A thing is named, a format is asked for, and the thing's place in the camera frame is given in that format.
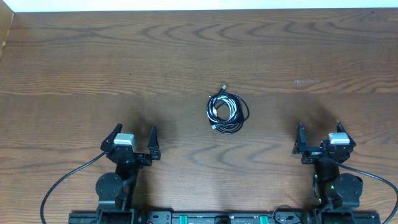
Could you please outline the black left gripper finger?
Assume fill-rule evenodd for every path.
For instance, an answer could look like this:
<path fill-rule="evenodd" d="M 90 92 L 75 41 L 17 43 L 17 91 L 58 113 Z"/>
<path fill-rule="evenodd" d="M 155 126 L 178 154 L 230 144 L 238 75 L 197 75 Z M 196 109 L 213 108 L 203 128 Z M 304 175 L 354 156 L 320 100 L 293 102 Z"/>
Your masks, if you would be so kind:
<path fill-rule="evenodd" d="M 111 131 L 111 133 L 108 135 L 108 137 L 105 138 L 105 140 L 101 143 L 100 149 L 102 151 L 112 151 L 114 148 L 114 140 L 122 130 L 123 125 L 121 123 L 118 123 L 116 127 Z"/>
<path fill-rule="evenodd" d="M 149 150 L 149 154 L 150 154 L 152 160 L 160 160 L 161 151 L 160 151 L 159 142 L 157 139 L 157 127 L 156 126 L 153 126 L 151 129 L 150 138 L 149 138 L 147 148 Z"/>

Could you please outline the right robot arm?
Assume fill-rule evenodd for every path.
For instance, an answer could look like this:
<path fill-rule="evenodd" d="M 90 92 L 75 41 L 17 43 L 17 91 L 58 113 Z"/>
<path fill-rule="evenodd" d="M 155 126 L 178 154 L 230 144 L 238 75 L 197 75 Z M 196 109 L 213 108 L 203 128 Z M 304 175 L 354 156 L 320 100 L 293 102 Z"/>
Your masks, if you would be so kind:
<path fill-rule="evenodd" d="M 302 156 L 302 164 L 314 166 L 315 196 L 322 205 L 330 205 L 332 210 L 359 207 L 363 192 L 362 179 L 340 172 L 341 165 L 350 158 L 355 146 L 356 143 L 341 123 L 337 123 L 336 132 L 329 133 L 328 139 L 322 140 L 319 146 L 308 146 L 304 126 L 297 126 L 292 153 Z"/>

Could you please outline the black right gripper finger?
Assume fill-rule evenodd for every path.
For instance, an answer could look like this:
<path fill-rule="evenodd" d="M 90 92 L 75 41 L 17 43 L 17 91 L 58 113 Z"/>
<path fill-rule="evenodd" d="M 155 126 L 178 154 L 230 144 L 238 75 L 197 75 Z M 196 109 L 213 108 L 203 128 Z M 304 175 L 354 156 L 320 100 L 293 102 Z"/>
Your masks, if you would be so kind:
<path fill-rule="evenodd" d="M 345 130 L 343 124 L 341 121 L 336 121 L 336 132 L 337 133 L 345 133 L 347 136 L 347 139 L 349 140 L 348 144 L 352 145 L 352 147 L 356 146 L 356 142 L 353 140 L 353 138 L 347 133 L 347 131 Z"/>
<path fill-rule="evenodd" d="M 296 127 L 297 136 L 295 140 L 294 147 L 292 149 L 293 154 L 303 154 L 307 149 L 307 140 L 305 138 L 304 126 L 302 123 L 299 123 Z"/>

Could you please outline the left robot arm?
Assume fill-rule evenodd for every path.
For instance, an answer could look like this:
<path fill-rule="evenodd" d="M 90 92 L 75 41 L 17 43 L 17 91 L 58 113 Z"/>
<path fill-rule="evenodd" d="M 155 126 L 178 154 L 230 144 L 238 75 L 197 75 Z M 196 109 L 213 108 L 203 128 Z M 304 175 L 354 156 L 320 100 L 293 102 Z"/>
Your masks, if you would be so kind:
<path fill-rule="evenodd" d="M 105 210 L 129 210 L 139 171 L 161 158 L 156 126 L 150 132 L 148 153 L 137 152 L 135 135 L 122 133 L 122 127 L 121 123 L 117 124 L 100 147 L 105 156 L 116 164 L 114 172 L 102 175 L 96 183 L 98 207 Z"/>

